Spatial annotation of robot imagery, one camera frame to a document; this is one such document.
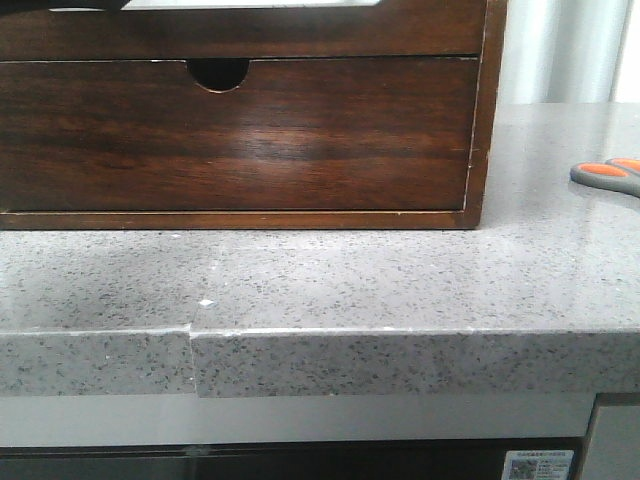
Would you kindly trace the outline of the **grey curtain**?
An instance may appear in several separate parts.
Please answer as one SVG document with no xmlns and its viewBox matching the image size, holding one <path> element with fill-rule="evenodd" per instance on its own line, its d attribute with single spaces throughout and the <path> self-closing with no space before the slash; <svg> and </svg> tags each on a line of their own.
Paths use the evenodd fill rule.
<svg viewBox="0 0 640 480">
<path fill-rule="evenodd" d="M 637 1 L 510 1 L 499 102 L 637 103 Z"/>
</svg>

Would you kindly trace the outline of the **grey orange scissors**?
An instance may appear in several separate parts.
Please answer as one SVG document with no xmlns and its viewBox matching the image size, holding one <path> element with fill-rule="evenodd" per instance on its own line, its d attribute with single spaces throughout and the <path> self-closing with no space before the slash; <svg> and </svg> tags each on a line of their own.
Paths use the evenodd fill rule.
<svg viewBox="0 0 640 480">
<path fill-rule="evenodd" d="M 613 158 L 604 163 L 580 163 L 570 169 L 572 181 L 602 190 L 639 197 L 639 161 Z"/>
</svg>

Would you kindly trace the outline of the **dark wooden drawer cabinet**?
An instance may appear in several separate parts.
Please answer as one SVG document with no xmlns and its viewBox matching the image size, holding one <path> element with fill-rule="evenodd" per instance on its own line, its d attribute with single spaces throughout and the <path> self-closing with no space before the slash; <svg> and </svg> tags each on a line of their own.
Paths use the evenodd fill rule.
<svg viewBox="0 0 640 480">
<path fill-rule="evenodd" d="M 7 15 L 39 11 L 118 12 L 156 10 L 367 7 L 381 1 L 5 1 Z M 196 210 L 196 211 L 27 211 L 1 206 L 5 230 L 107 229 L 472 229 L 481 217 L 488 154 L 496 110 L 507 5 L 486 4 L 481 49 L 472 54 L 373 55 L 339 57 L 187 58 L 4 61 L 171 62 L 182 61 L 196 84 L 214 93 L 237 88 L 254 60 L 313 60 L 381 57 L 470 58 L 478 63 L 467 177 L 462 206 L 454 210 Z"/>
</svg>

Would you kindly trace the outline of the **wooden drawer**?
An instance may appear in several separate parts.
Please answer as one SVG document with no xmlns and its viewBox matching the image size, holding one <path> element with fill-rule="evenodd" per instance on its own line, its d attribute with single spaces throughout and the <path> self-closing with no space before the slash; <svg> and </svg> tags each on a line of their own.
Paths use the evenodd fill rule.
<svg viewBox="0 0 640 480">
<path fill-rule="evenodd" d="M 5 63 L 1 206 L 454 210 L 470 58 L 254 60 L 225 93 L 182 61 Z"/>
<path fill-rule="evenodd" d="M 1 19 L 4 61 L 472 54 L 483 1 L 367 7 L 39 11 Z"/>
</svg>

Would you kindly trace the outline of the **white QR code sticker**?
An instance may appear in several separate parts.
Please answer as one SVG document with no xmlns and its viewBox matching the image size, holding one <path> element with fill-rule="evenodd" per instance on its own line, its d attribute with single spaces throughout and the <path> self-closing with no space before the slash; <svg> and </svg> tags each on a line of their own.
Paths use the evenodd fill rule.
<svg viewBox="0 0 640 480">
<path fill-rule="evenodd" d="M 573 450 L 510 450 L 505 455 L 502 480 L 567 480 Z"/>
</svg>

